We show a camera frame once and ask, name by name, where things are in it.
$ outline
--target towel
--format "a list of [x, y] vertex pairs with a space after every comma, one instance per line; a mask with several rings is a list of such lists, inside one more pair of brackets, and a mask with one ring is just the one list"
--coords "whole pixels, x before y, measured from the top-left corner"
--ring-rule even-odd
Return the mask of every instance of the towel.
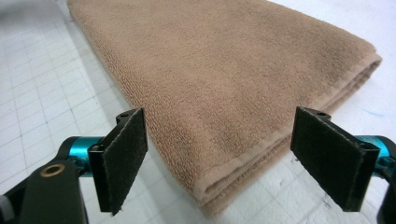
[[264, 0], [68, 0], [175, 179], [210, 215], [288, 151], [297, 105], [331, 113], [375, 48]]

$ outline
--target brown towel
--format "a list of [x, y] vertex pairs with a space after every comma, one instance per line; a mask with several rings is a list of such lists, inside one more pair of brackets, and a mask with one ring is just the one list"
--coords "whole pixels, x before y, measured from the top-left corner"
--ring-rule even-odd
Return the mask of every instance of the brown towel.
[[263, 0], [69, 0], [169, 170], [210, 215], [282, 153], [297, 105], [331, 112], [381, 61]]

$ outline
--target folded towel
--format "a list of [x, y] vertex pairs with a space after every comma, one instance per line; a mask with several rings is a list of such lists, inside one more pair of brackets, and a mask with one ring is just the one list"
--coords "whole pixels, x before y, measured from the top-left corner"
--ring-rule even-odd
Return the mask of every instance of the folded towel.
[[209, 215], [290, 146], [297, 105], [332, 112], [381, 58], [263, 0], [69, 0], [178, 182]]

